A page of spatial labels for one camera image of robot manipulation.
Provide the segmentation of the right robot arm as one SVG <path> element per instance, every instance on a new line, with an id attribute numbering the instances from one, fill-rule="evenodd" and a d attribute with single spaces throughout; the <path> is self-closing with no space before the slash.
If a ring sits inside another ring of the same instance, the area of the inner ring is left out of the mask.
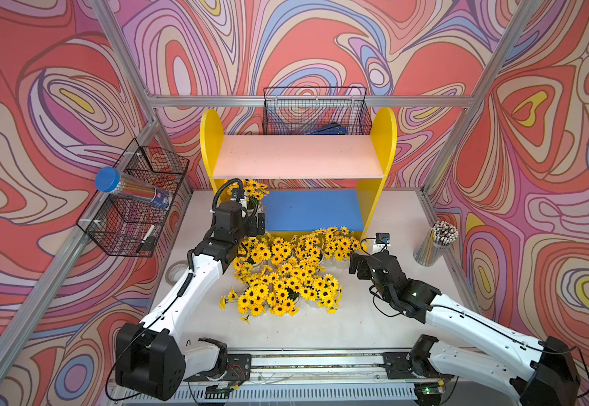
<path id="1" fill-rule="evenodd" d="M 474 346 L 459 349 L 422 334 L 407 354 L 415 377 L 463 377 L 522 405 L 574 405 L 580 374 L 571 348 L 558 338 L 539 339 L 501 326 L 462 306 L 440 289 L 405 275 L 386 250 L 350 257 L 350 273 L 372 283 L 376 299 L 397 316 L 432 326 Z"/>

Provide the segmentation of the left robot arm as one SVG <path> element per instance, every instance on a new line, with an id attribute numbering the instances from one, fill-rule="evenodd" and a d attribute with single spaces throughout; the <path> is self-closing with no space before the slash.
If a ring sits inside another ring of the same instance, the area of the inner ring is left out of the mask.
<path id="1" fill-rule="evenodd" d="M 164 299 L 137 324 L 118 331 L 112 374 L 121 387 L 155 399 L 170 399 L 186 378 L 201 373 L 223 375 L 225 343 L 200 338 L 181 348 L 181 335 L 208 289 L 216 284 L 238 255 L 246 237 L 265 233 L 264 213 L 226 201 L 213 209 L 211 228 L 187 253 L 186 270 Z"/>

